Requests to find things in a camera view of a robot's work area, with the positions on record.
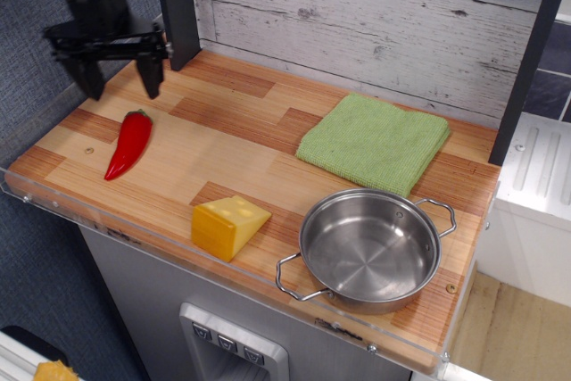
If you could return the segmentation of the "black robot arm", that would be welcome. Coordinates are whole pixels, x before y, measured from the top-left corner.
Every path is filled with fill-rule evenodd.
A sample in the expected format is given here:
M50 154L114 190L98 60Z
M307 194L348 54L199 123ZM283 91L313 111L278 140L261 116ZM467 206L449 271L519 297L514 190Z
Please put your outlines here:
M163 82L162 62L170 56L158 21L134 15L127 0L65 0L72 20L44 29L54 59L81 91L98 100L105 80L98 63L136 62L146 93L152 99Z

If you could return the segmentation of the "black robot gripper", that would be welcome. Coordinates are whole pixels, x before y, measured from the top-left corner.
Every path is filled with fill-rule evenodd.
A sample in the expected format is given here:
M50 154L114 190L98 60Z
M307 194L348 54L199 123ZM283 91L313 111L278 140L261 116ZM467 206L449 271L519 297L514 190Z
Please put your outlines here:
M72 20L44 29L56 59L89 98L104 90L99 61L136 60L150 99L160 94L162 61L169 57L161 25L131 13L127 0L65 0Z

